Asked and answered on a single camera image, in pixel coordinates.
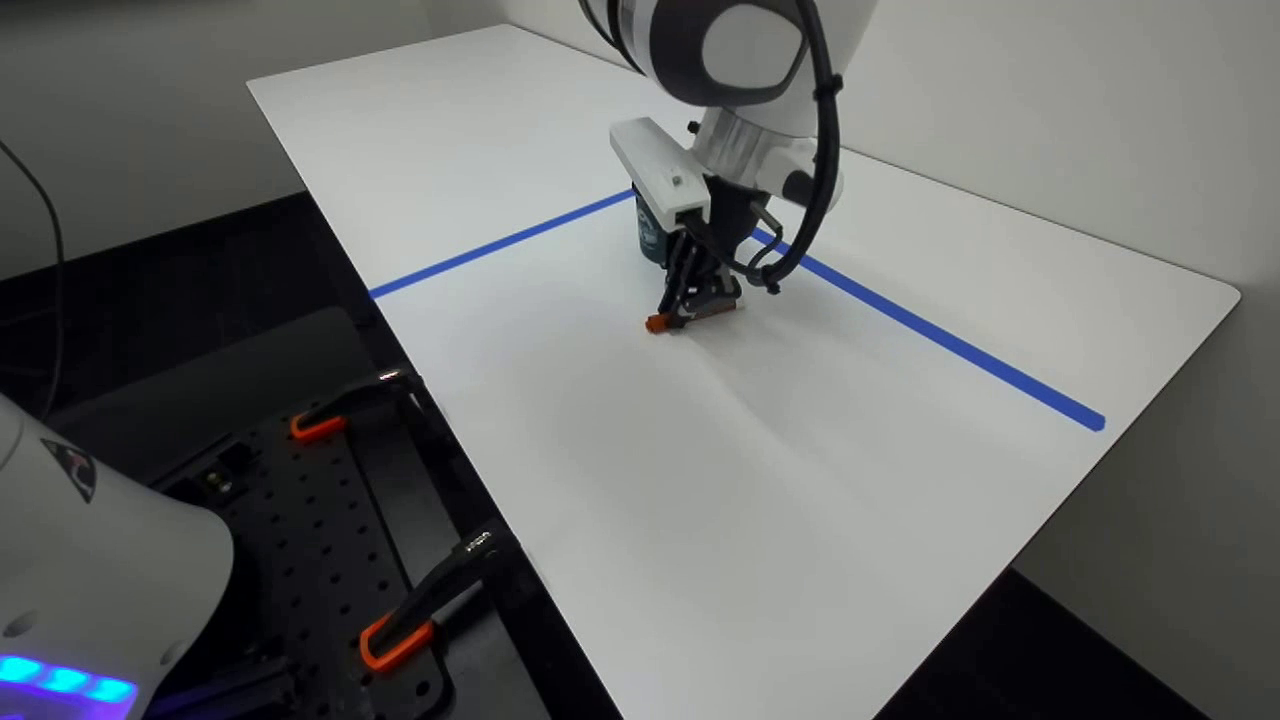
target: robot logo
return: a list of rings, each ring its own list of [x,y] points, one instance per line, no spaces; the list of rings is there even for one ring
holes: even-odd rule
[[[54,460],[61,465],[63,471],[67,473],[84,502],[93,500],[93,489],[97,487],[97,469],[93,466],[93,459],[60,442],[51,439],[41,439],[40,442],[45,443]]]

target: blue tape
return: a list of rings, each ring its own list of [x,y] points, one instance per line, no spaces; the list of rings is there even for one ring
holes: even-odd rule
[[[556,229],[563,224],[572,223],[580,218],[596,213],[605,208],[617,205],[623,200],[632,197],[635,193],[631,190],[620,192],[617,195],[611,195],[604,200],[598,200],[590,205],[584,205],[577,210],[571,210],[552,218],[545,223],[536,224],[531,228],[520,231],[515,234],[509,234],[502,240],[495,240],[488,245],[481,245],[475,250],[468,250],[448,260],[436,263],[430,268],[424,268],[416,273],[410,273],[403,278],[394,279],[387,284],[381,284],[369,291],[372,297],[383,297],[396,292],[397,290],[406,288],[411,284],[420,283],[428,278],[435,277],[447,270],[452,270],[458,265],[465,265],[472,260],[484,258],[485,255],[492,255],[504,247],[511,247],[517,242],[522,242],[531,237],[543,234],[547,231]],[[753,236],[760,242],[771,242],[773,237],[764,232],[763,229],[756,229]],[[778,243],[778,251],[786,252],[788,249],[787,243]],[[1023,393],[1043,402],[1044,405],[1052,407],[1057,413],[1070,418],[1071,420],[1084,425],[1093,432],[1101,432],[1106,424],[1107,419],[1102,416],[1101,413],[1085,406],[1082,402],[1071,400],[1066,395],[1051,388],[1050,386],[1037,380],[1036,378],[1028,375],[1027,373],[1014,368],[1009,363],[995,357],[979,347],[975,347],[964,340],[948,333],[947,331],[934,325],[933,323],[925,320],[924,318],[911,313],[906,307],[893,302],[892,300],[879,295],[867,286],[841,274],[838,270],[824,265],[823,263],[814,259],[812,255],[806,255],[800,260],[800,266],[809,270],[810,273],[818,275],[819,278],[827,281],[837,290],[841,290],[846,295],[850,295],[878,313],[888,316],[890,319],[897,322],[899,324],[924,336],[936,345],[943,347],[945,350],[960,356],[961,359],[969,361],[970,364],[980,368],[992,377],[1005,382],[1006,384],[1021,391]]]
[[[556,228],[558,228],[558,227],[561,227],[563,224],[572,223],[573,220],[577,220],[579,218],[585,218],[586,215],[590,215],[591,213],[603,210],[603,209],[609,208],[612,205],[617,205],[618,202],[622,202],[623,200],[627,200],[627,199],[632,197],[634,195],[635,195],[635,192],[632,192],[630,190],[626,190],[626,191],[622,191],[622,192],[620,192],[617,195],[611,195],[611,196],[605,197],[604,200],[596,200],[595,202],[591,202],[590,205],[584,205],[584,206],[579,208],[577,210],[570,210],[568,213],[564,213],[563,215],[559,215],[557,218],[552,218],[552,219],[547,220],[545,223],[539,223],[539,224],[536,224],[536,225],[534,225],[531,228],[525,228],[525,229],[522,229],[522,231],[520,231],[520,232],[517,232],[515,234],[508,234],[507,237],[504,237],[502,240],[495,240],[495,241],[490,242],[489,245],[481,245],[480,247],[476,247],[475,250],[467,250],[462,255],[454,255],[453,258],[449,258],[448,260],[442,260],[442,261],[439,261],[439,263],[436,263],[436,264],[434,264],[434,265],[431,265],[429,268],[422,268],[421,270],[417,270],[415,273],[410,273],[410,274],[404,275],[403,278],[394,279],[394,281],[392,281],[392,282],[389,282],[387,284],[380,284],[380,286],[370,290],[369,295],[371,295],[375,300],[379,299],[379,297],[383,297],[385,295],[390,295],[390,293],[396,292],[397,290],[403,290],[403,288],[406,288],[406,287],[408,287],[411,284],[417,284],[417,283],[420,283],[420,282],[422,282],[422,281],[425,281],[428,278],[433,278],[433,277],[435,277],[435,275],[438,275],[440,273],[452,270],[453,268],[457,268],[458,265],[466,265],[467,263],[470,263],[472,260],[479,260],[480,258],[484,258],[485,255],[493,255],[494,252],[497,252],[497,251],[499,251],[499,250],[502,250],[504,247],[511,247],[512,245],[516,245],[517,242],[524,242],[524,241],[526,241],[526,240],[529,240],[531,237],[536,237],[539,234],[543,234],[547,231],[553,231],[553,229],[556,229]]]
[[[751,237],[760,242],[772,242],[773,236],[769,233],[756,229],[751,233]],[[787,251],[787,243],[778,243],[778,252]],[[1048,387],[1047,384],[1037,380],[1036,378],[1028,375],[1027,373],[1014,368],[1009,363],[987,354],[979,347],[975,347],[964,340],[948,333],[947,331],[934,325],[933,323],[925,320],[924,318],[911,313],[906,307],[902,307],[897,302],[879,295],[878,292],[868,288],[867,286],[854,281],[852,278],[840,273],[829,265],[824,265],[817,260],[813,255],[805,255],[800,259],[800,266],[809,270],[810,273],[818,275],[819,278],[827,281],[828,283],[842,290],[845,293],[861,300],[867,305],[878,310],[879,313],[887,315],[888,318],[896,320],[916,333],[929,338],[937,345],[941,345],[946,350],[959,355],[960,357],[973,363],[974,365],[982,368],[997,379],[1009,383],[1010,386],[1023,391],[1024,393],[1034,397],[1036,400],[1048,405],[1053,410],[1057,410],[1062,415],[1075,420],[1076,423],[1084,425],[1093,432],[1101,432],[1106,427],[1107,419],[1102,416],[1101,413],[1085,406],[1082,402],[1071,400],[1066,395]]]

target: black floor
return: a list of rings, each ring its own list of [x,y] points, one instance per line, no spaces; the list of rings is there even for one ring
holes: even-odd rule
[[[38,407],[47,391],[51,302],[49,270],[0,282],[0,392],[27,409]],[[67,351],[56,406],[329,306],[347,310],[375,364],[401,360],[307,195],[74,260],[67,266]],[[513,628],[512,634],[521,633]],[[1203,715],[1009,570],[881,717]]]

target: black breadboard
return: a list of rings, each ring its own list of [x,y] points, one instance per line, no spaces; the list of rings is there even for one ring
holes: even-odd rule
[[[448,675],[430,648],[388,674],[360,657],[360,632],[410,591],[346,436],[312,445],[288,416],[241,434],[260,451],[246,492],[219,512],[261,578],[262,626],[294,661],[296,717],[419,720],[447,705]]]

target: gray wall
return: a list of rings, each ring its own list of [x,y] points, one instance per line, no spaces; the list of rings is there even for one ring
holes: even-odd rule
[[[428,8],[608,53],[576,3]],[[855,150],[1244,292],[1016,562],[1219,719],[1280,715],[1277,38],[1275,0],[882,0],[841,96]]]
[[[83,255],[301,191],[244,81],[429,36],[416,0],[6,0],[0,137]],[[51,261],[0,159],[0,278]]]

